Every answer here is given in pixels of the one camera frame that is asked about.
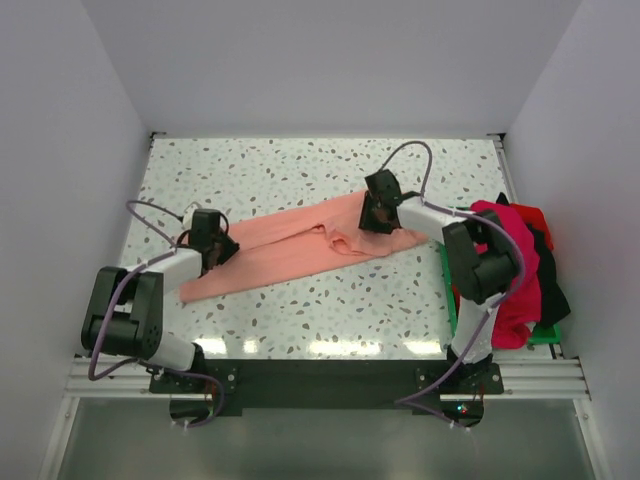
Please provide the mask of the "salmon pink t shirt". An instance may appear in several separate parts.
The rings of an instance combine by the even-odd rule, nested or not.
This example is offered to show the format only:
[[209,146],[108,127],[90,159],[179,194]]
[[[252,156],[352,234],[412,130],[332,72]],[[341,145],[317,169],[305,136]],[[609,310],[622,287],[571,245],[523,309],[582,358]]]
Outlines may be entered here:
[[247,219],[230,226],[239,251],[180,287],[183,303],[243,292],[376,260],[426,243],[399,229],[378,234],[358,227],[365,193]]

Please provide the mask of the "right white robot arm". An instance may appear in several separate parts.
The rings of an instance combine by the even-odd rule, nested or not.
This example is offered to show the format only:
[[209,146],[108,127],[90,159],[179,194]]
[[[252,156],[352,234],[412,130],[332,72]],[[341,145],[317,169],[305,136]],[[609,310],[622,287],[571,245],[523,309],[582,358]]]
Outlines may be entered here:
[[414,191],[402,192],[389,170],[365,178],[359,228],[380,234],[414,231],[443,247],[459,313],[445,369],[448,386],[469,392],[481,380],[477,363],[492,355],[499,307],[520,287],[526,272],[523,254],[492,210],[473,212],[442,207]]

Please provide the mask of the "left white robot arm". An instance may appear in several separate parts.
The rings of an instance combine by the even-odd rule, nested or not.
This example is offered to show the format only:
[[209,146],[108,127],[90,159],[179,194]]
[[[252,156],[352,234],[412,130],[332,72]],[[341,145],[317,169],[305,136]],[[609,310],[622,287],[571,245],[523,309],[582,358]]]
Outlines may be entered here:
[[240,250],[222,212],[196,209],[169,250],[134,267],[99,270],[81,329],[90,353],[88,379],[101,380],[137,363],[153,374],[164,372],[185,392],[210,379],[202,348],[164,328],[164,297],[204,276]]

